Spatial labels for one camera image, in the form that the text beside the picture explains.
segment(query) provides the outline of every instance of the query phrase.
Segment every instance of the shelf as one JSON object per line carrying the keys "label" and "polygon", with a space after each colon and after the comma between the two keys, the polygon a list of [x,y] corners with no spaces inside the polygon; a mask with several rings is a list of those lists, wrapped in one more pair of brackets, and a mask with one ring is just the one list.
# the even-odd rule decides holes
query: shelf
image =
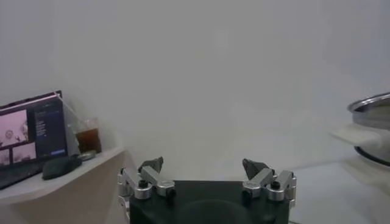
{"label": "shelf", "polygon": [[52,180],[42,180],[42,173],[0,191],[0,205],[9,205],[43,197],[74,181],[94,168],[124,151],[117,147],[103,151],[95,158],[85,161],[74,171]]}

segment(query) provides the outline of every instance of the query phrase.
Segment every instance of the black screw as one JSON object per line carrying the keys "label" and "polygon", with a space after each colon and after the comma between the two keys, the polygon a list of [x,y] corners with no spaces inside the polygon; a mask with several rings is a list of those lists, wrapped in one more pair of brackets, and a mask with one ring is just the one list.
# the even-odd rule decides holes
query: black screw
{"label": "black screw", "polygon": [[280,183],[278,181],[274,181],[271,183],[271,189],[272,190],[279,190],[280,189]]}
{"label": "black screw", "polygon": [[140,180],[139,182],[138,182],[138,187],[139,188],[147,188],[147,181],[146,180]]}

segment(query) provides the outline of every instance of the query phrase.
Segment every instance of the brown liquid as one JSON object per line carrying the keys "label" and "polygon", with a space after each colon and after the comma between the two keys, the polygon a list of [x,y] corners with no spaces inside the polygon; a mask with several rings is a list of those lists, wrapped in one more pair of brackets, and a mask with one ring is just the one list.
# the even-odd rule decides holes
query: brown liquid
{"label": "brown liquid", "polygon": [[83,131],[76,134],[79,142],[80,153],[95,150],[96,153],[102,152],[102,145],[99,139],[99,131],[95,128],[88,131]]}

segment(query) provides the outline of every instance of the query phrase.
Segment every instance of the laptop keyboard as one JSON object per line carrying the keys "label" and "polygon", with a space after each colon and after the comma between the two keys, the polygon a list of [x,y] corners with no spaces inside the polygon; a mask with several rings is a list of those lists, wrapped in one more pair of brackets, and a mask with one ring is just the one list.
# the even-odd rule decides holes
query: laptop keyboard
{"label": "laptop keyboard", "polygon": [[0,171],[0,190],[42,172],[43,164],[28,164],[11,170]]}

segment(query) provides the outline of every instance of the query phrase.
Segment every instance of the glass cup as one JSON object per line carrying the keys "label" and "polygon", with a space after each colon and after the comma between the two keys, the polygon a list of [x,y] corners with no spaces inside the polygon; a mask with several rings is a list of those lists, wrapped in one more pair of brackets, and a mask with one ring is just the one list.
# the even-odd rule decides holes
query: glass cup
{"label": "glass cup", "polygon": [[96,151],[96,153],[102,152],[102,145],[99,138],[99,124],[97,121],[97,118],[94,117],[68,125],[76,136],[80,153],[92,150]]}

